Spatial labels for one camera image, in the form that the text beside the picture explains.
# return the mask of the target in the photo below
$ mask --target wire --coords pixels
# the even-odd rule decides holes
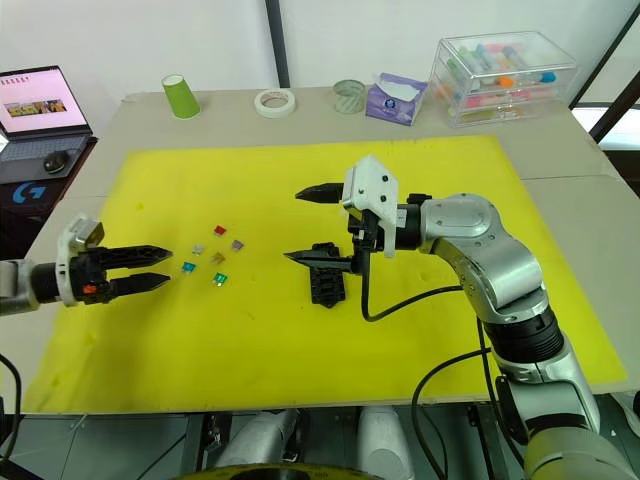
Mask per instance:
[[[479,318],[476,318],[476,323],[478,327],[478,339],[480,340],[480,349],[485,348],[484,343],[484,332],[482,331],[482,322]],[[500,414],[500,410],[498,409],[498,401],[496,400],[496,394],[493,391],[493,383],[491,381],[491,371],[489,370],[489,357],[487,353],[482,354],[482,367],[484,369],[484,380],[487,383],[487,391],[489,392],[489,399],[491,400],[491,408],[493,409],[493,414],[496,417],[496,421],[498,422],[498,427],[500,427],[500,431],[502,432],[502,436],[504,437],[505,442],[507,442],[507,446],[513,457],[520,464],[521,467],[524,468],[524,460],[522,459],[522,455],[516,448],[513,443],[513,439],[511,438],[511,434],[507,430],[506,425],[504,424],[504,419]]]
[[[407,305],[411,305],[418,300],[422,300],[423,298],[432,297],[433,295],[439,295],[440,293],[447,292],[457,292],[462,290],[460,285],[452,285],[450,287],[440,287],[434,288],[433,290],[428,290],[419,295],[416,295],[411,298],[407,298],[406,300],[383,310],[376,315],[369,314],[369,267],[370,267],[370,253],[368,251],[363,252],[362,255],[362,295],[360,297],[360,306],[362,309],[362,316],[367,322],[377,322],[378,320],[383,319],[387,315],[391,315],[393,312],[400,310]]]
[[[160,454],[160,456],[159,456],[158,458],[156,458],[156,459],[151,463],[151,465],[149,465],[147,468],[145,468],[144,472],[142,472],[140,475],[138,475],[138,477],[136,478],[136,480],[141,480],[141,479],[142,479],[142,478],[143,478],[147,473],[149,473],[149,471],[151,471],[151,469],[152,469],[153,467],[155,467],[155,466],[158,464],[158,462],[160,462],[160,460],[162,460],[164,457],[166,457],[166,456],[167,456],[167,454],[168,454],[171,450],[173,450],[174,448],[176,448],[176,446],[177,446],[177,445],[178,445],[182,440],[184,440],[184,439],[186,438],[186,436],[187,436],[187,434],[186,434],[186,433],[183,433],[183,434],[180,436],[180,438],[178,438],[178,440],[176,440],[175,442],[173,442],[173,443],[169,446],[169,448],[167,448],[164,452],[162,452],[162,453]]]
[[[427,460],[429,460],[429,463],[431,464],[431,467],[433,468],[433,471],[436,473],[436,476],[438,477],[439,480],[447,480],[448,478],[447,475],[449,472],[447,471],[447,473],[445,474],[442,468],[440,468],[440,465],[438,465],[438,462],[433,456],[433,453],[431,452],[431,449],[429,448],[429,445],[427,444],[427,441],[425,440],[424,435],[422,434],[422,430],[420,429],[420,424],[418,423],[418,401],[420,399],[420,393],[422,392],[422,389],[427,384],[427,382],[431,379],[431,377],[433,377],[440,370],[443,370],[455,363],[461,362],[462,360],[466,360],[472,357],[477,357],[478,355],[482,355],[490,351],[491,351],[490,348],[475,350],[473,352],[465,353],[464,355],[458,355],[457,357],[453,357],[445,362],[442,362],[440,365],[431,369],[431,371],[429,371],[429,373],[427,373],[422,378],[422,380],[420,380],[420,382],[418,383],[418,386],[413,392],[413,397],[411,398],[411,422],[413,423],[413,429],[416,432],[416,437],[418,437],[418,443],[420,444],[422,451],[427,457]]]
[[[436,426],[435,422],[427,412],[427,408],[424,405],[421,405],[420,412],[424,418],[427,419],[427,422],[431,425],[438,436],[438,440],[440,440],[440,447],[442,447],[442,463],[444,464],[444,476],[445,478],[449,477],[449,458],[447,457],[447,447],[444,445],[444,439],[442,438],[442,433],[440,433],[440,429]]]
[[[9,439],[9,445],[0,459],[0,471],[2,471],[2,467],[9,461],[11,454],[13,453],[13,448],[16,446],[16,440],[18,439],[18,428],[20,427],[20,398],[22,397],[22,380],[20,380],[20,373],[18,373],[18,369],[15,367],[11,361],[4,355],[0,354],[0,362],[4,364],[5,367],[9,369],[11,374],[13,375],[13,380],[16,384],[16,404],[13,411],[13,421],[11,423],[11,438]]]

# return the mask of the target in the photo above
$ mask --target yellow mat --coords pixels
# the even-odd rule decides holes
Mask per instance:
[[[370,324],[360,278],[347,300],[312,305],[309,272],[282,253],[334,241],[351,252],[338,205],[294,199],[304,187],[341,182],[373,153],[396,175],[400,198],[475,192],[542,264],[551,304],[592,384],[624,369],[499,143],[492,137],[328,145],[171,150],[130,155],[108,198],[106,246],[153,244],[173,258],[152,270],[161,289],[108,305],[62,309],[31,385],[30,412],[161,412],[405,402],[441,361],[478,347],[475,316],[460,292],[423,300]],[[228,231],[213,235],[216,225]],[[233,240],[245,247],[230,249]],[[194,244],[206,249],[191,253]],[[221,252],[219,266],[211,257]],[[185,261],[195,272],[180,272]],[[229,276],[223,287],[216,272]],[[118,271],[125,275],[132,271]],[[399,252],[372,263],[371,311],[456,283],[442,260]],[[478,359],[446,369],[425,397],[485,392]]]

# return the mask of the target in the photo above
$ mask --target table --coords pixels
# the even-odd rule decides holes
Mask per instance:
[[[329,88],[295,89],[298,106],[293,115],[264,119],[253,110],[256,93],[198,93],[203,111],[189,121],[171,116],[163,94],[127,97],[65,199],[40,232],[29,256],[37,262],[52,261],[55,239],[75,213],[100,213],[131,150],[495,135],[589,296],[629,374],[626,382],[596,388],[595,393],[640,389],[636,346],[640,322],[635,287],[636,272],[640,270],[640,200],[566,107],[553,105],[548,116],[537,119],[452,129],[435,107],[426,103],[416,124],[405,127],[363,114],[335,113]],[[51,336],[57,308],[44,305],[37,312],[0,319],[0,351],[16,363],[27,386]],[[5,407],[9,408],[13,385],[5,380],[2,389]]]

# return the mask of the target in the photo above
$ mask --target masking tape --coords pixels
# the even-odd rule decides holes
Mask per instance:
[[[284,100],[284,104],[271,107],[268,104],[273,100]],[[256,112],[266,118],[282,118],[290,115],[296,108],[296,97],[286,88],[274,88],[263,90],[253,100]]]

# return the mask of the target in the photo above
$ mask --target tissue box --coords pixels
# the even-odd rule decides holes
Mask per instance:
[[[426,82],[382,73],[380,80],[369,89],[367,115],[402,125],[413,125],[426,89]]]

